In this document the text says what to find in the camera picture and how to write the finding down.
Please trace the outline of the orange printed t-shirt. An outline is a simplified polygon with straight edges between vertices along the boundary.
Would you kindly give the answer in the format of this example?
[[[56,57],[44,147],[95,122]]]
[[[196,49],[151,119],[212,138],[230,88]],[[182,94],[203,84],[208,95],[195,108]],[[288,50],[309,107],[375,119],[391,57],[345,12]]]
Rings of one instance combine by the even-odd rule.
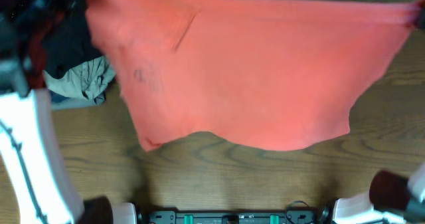
[[[421,4],[320,0],[87,0],[140,145],[195,132],[290,151],[349,133]]]

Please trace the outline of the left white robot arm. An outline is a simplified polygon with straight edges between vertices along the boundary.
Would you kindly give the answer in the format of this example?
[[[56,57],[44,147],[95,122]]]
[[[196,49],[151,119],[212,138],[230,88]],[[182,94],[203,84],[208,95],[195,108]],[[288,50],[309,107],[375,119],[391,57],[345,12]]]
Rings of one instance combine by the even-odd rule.
[[[1,157],[22,223],[138,223],[132,203],[83,200],[63,163],[43,69],[43,38],[84,0],[1,0]]]

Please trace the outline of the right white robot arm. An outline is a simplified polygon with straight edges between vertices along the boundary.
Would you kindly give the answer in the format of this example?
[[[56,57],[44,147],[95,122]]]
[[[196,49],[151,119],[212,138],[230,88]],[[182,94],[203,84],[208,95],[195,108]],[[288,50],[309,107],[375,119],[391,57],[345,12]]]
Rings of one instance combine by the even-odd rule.
[[[322,211],[321,223],[423,223],[424,166],[409,178],[382,170],[368,192],[338,199]]]

